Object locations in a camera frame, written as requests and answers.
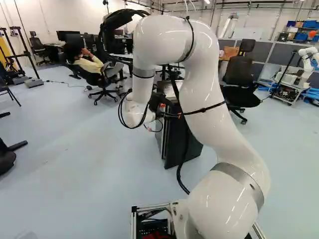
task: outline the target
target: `gray floor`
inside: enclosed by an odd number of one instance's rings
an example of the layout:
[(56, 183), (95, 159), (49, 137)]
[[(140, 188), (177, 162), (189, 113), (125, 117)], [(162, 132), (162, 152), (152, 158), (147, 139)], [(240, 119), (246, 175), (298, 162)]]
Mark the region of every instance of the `gray floor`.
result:
[[(39, 71), (44, 80), (86, 85), (69, 73), (63, 67)], [(59, 83), (12, 91), (22, 107), (0, 97), (0, 112), (11, 111), (0, 119), (0, 136), (7, 144), (26, 139), (29, 145), (0, 178), (1, 239), (126, 239), (132, 205), (185, 198), (176, 169), (163, 168), (154, 135), (122, 127), (111, 99), (94, 106), (83, 88)], [(317, 238), (318, 108), (268, 99), (244, 115), (247, 125), (234, 120), (272, 176), (259, 216), (264, 233)], [(184, 165), (184, 183), (193, 188), (215, 163), (214, 151), (204, 147)]]

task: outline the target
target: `woman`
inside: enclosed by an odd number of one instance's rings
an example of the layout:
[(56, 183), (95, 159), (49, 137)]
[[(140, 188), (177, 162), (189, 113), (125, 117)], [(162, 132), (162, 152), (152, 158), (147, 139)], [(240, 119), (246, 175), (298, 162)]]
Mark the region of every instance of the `woman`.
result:
[[(66, 43), (63, 46), (63, 52), (69, 64), (79, 65), (85, 71), (101, 74), (103, 62), (94, 56), (88, 49), (82, 48), (76, 44)], [(83, 55), (89, 56), (92, 61), (83, 58)]]

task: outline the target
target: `white robot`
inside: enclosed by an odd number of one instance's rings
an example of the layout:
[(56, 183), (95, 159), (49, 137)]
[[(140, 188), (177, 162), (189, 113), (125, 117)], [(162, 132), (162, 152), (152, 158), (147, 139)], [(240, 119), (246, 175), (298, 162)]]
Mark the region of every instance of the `white robot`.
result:
[(314, 46), (300, 49), (298, 54), (301, 56), (301, 59), (304, 64), (304, 72), (301, 75), (302, 82), (306, 82), (310, 75), (314, 72), (314, 67), (311, 65), (311, 58), (314, 58), (315, 61), (319, 62), (319, 53), (317, 48)]
[[(224, 104), (218, 56), (215, 34), (197, 20), (151, 15), (134, 31), (133, 91), (124, 101), (125, 123), (135, 127), (143, 118), (155, 65), (182, 61), (186, 75), (179, 99), (185, 119), (197, 140), (218, 155), (218, 163), (183, 203), (187, 221), (174, 219), (178, 239), (243, 239), (270, 189), (267, 166), (237, 130)], [(207, 110), (187, 114), (202, 108)], [(155, 113), (147, 109), (144, 118), (151, 122)]]

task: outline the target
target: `orange object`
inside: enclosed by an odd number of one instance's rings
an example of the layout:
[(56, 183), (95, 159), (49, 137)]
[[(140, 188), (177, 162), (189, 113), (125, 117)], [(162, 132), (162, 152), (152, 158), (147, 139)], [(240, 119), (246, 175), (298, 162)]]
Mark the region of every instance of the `orange object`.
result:
[(225, 46), (224, 47), (224, 55), (222, 57), (222, 60), (229, 61), (230, 57), (237, 56), (238, 52), (239, 52), (239, 47)]
[(309, 32), (309, 37), (314, 37), (317, 34), (316, 31), (311, 31)]

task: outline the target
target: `pipe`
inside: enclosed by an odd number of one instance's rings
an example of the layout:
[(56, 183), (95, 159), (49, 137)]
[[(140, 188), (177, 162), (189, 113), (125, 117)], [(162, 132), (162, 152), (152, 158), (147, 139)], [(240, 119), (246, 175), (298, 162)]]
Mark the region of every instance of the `pipe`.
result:
[[(168, 2), (165, 4), (176, 4), (176, 3), (184, 3), (183, 1), (178, 1), (178, 2)], [(294, 3), (293, 1), (230, 1), (230, 2), (217, 2), (217, 5), (226, 5), (226, 4), (251, 4), (251, 3), (257, 3), (257, 4), (261, 4), (261, 3)]]
[(283, 7), (284, 7), (284, 5), (285, 5), (284, 3), (281, 4), (281, 8), (280, 8), (280, 10), (279, 10), (279, 13), (278, 13), (278, 17), (277, 17), (277, 19), (276, 19), (275, 26), (274, 26), (274, 28), (273, 28), (273, 30), (272, 30), (272, 32), (271, 32), (270, 37), (268, 38), (268, 40), (271, 40), (271, 39), (273, 38), (273, 35), (274, 35), (275, 31), (276, 31), (276, 28), (277, 28), (277, 25), (278, 25), (278, 22), (279, 22), (279, 18), (280, 18), (280, 16), (281, 16), (281, 13), (283, 12)]
[[(252, 8), (269, 8), (269, 9), (281, 9), (281, 7), (277, 7), (277, 6), (256, 6), (256, 7), (252, 7)], [(242, 6), (238, 6), (238, 7), (221, 7), (221, 8), (216, 8), (215, 10), (220, 10), (220, 9), (246, 9), (246, 7), (242, 7)], [(282, 9), (297, 9), (299, 10), (299, 7), (283, 7)], [(309, 10), (310, 8), (301, 8), (301, 10)], [(213, 8), (205, 8), (203, 10), (213, 10)]]
[(132, 0), (122, 0), (122, 1), (130, 2), (130, 3), (135, 3), (135, 4), (137, 4), (137, 5), (144, 6), (144, 7), (148, 7), (148, 8), (150, 8), (150, 9), (153, 9), (153, 10), (156, 10), (156, 11), (171, 12), (171, 11), (159, 10), (158, 8), (155, 8), (155, 7), (152, 7), (152, 6), (147, 6), (147, 5), (145, 5), (145, 4), (138, 3), (138, 2), (135, 2), (135, 1), (132, 1)]
[(214, 17), (214, 13), (215, 13), (215, 9), (216, 9), (216, 2), (217, 2), (217, 0), (215, 0), (215, 3), (214, 3), (213, 13), (211, 15), (211, 20), (210, 20), (210, 27), (211, 27), (211, 25), (213, 23), (213, 17)]
[(24, 34), (25, 34), (26, 40), (27, 40), (27, 41), (28, 41), (28, 43), (29, 43), (30, 49), (32, 49), (32, 46), (31, 46), (31, 44), (30, 44), (30, 42), (29, 42), (28, 35), (26, 34), (26, 31), (25, 31), (25, 28), (24, 28), (24, 25), (23, 25), (23, 22), (22, 22), (22, 18), (21, 18), (21, 15), (20, 15), (20, 12), (19, 12), (19, 9), (18, 9), (18, 6), (17, 6), (17, 4), (16, 4), (16, 1), (15, 1), (15, 0), (14, 0), (14, 4), (15, 4), (15, 8), (16, 8), (16, 11), (17, 11), (17, 13), (18, 13), (18, 16), (19, 16), (19, 18), (20, 18), (20, 22), (21, 22), (21, 25), (22, 25), (22, 28), (23, 28), (23, 31), (24, 31)]

